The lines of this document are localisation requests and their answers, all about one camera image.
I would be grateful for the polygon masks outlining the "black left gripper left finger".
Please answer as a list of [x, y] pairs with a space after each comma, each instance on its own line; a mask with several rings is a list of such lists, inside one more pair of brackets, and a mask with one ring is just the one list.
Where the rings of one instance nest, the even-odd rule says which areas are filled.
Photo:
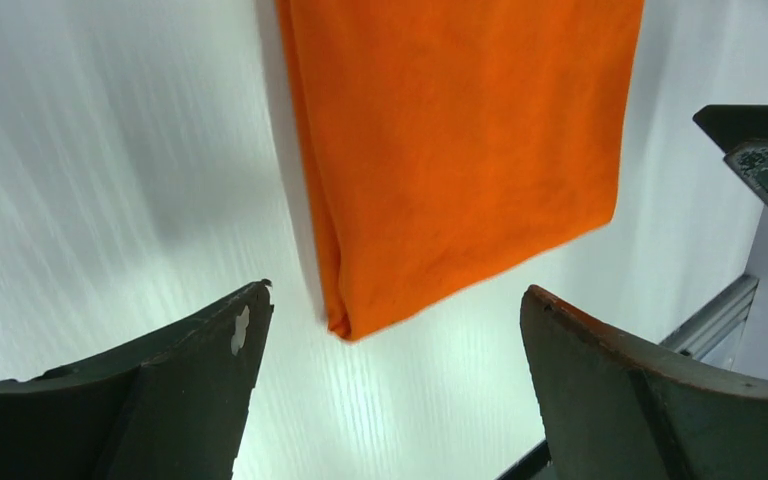
[[151, 333], [0, 381], [0, 479], [229, 479], [273, 315], [249, 283]]

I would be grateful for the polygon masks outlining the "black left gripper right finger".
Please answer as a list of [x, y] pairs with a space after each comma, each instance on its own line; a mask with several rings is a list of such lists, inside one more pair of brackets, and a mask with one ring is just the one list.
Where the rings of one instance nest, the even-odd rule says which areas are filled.
[[547, 290], [520, 328], [562, 479], [768, 479], [768, 380], [706, 365]]

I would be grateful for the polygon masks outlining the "orange t shirt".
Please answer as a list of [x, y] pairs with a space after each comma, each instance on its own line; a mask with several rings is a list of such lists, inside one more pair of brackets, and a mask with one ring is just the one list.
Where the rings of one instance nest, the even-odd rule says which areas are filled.
[[279, 1], [327, 326], [609, 223], [640, 1]]

